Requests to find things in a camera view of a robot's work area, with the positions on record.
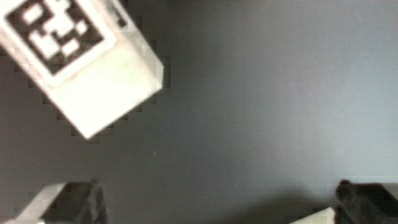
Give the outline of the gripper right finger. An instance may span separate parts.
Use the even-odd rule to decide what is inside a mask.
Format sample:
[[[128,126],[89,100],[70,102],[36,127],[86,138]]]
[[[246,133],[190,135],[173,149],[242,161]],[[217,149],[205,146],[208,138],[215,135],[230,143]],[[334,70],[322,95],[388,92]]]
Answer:
[[[340,182],[336,207],[290,224],[398,224],[398,183]]]

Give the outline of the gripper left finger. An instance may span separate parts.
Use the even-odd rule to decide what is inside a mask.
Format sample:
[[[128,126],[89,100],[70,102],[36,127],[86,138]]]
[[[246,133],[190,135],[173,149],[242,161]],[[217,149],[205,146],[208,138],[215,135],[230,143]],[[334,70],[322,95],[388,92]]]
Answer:
[[[11,224],[109,224],[100,183],[89,181],[48,185]]]

